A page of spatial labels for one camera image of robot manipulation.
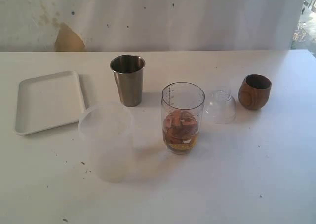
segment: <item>white table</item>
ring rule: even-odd
[[[304,50],[135,53],[146,61],[143,102],[131,108],[137,161],[119,184],[95,175],[77,124],[12,132],[25,78],[75,70],[87,106],[119,101],[109,63],[120,54],[0,53],[1,224],[316,223],[316,60]],[[272,81],[258,112],[237,99],[252,73]],[[187,156],[169,152],[161,135],[160,93],[175,81],[205,93],[229,84],[237,101],[235,121],[204,122]]]

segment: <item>white wall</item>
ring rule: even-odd
[[[288,49],[302,3],[0,0],[0,51],[53,51],[61,22],[88,51]]]

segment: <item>white plastic tray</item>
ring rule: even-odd
[[[20,82],[14,131],[27,135],[77,122],[85,111],[78,74],[65,71]]]

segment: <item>wooden cup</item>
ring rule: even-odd
[[[251,74],[243,80],[238,98],[246,109],[257,110],[268,102],[271,90],[271,81],[257,74]]]

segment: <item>stainless steel cup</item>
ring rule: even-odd
[[[119,56],[110,63],[120,101],[127,107],[142,102],[144,66],[145,60],[135,55]]]

